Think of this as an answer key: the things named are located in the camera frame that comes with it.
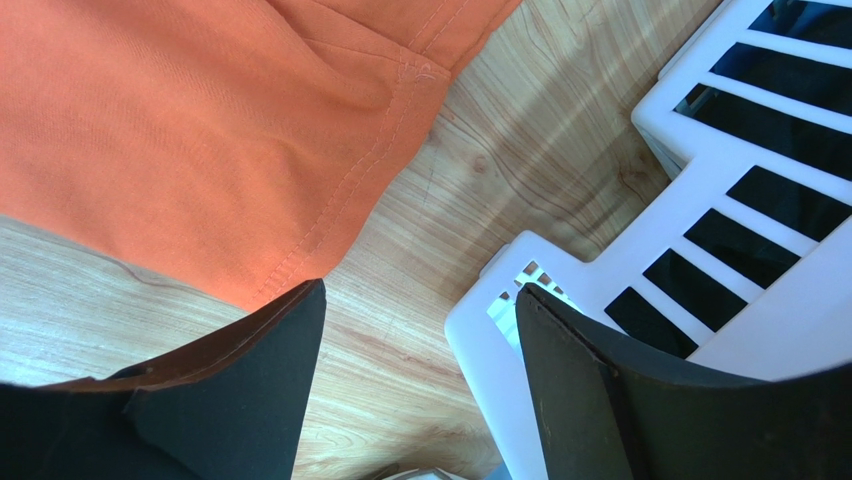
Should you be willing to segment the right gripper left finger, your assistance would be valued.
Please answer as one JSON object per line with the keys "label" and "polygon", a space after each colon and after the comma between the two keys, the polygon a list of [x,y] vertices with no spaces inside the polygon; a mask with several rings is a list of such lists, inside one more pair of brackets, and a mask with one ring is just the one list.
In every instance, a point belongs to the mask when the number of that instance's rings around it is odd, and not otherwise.
{"label": "right gripper left finger", "polygon": [[321,280],[110,377],[1,387],[5,479],[288,479],[326,314]]}

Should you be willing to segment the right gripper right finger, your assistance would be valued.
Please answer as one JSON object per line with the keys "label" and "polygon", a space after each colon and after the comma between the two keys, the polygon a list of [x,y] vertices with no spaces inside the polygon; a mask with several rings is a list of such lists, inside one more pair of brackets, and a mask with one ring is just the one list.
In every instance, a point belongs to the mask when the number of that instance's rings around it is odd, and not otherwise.
{"label": "right gripper right finger", "polygon": [[687,362],[535,284],[517,323],[552,479],[847,479],[851,368],[766,382]]}

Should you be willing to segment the orange t shirt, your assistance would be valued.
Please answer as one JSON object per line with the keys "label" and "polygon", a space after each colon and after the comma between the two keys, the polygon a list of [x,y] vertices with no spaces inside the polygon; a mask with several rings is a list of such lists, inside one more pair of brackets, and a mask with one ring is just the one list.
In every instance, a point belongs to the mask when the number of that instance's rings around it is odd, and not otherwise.
{"label": "orange t shirt", "polygon": [[254,311],[345,256],[513,1],[5,1],[1,211]]}

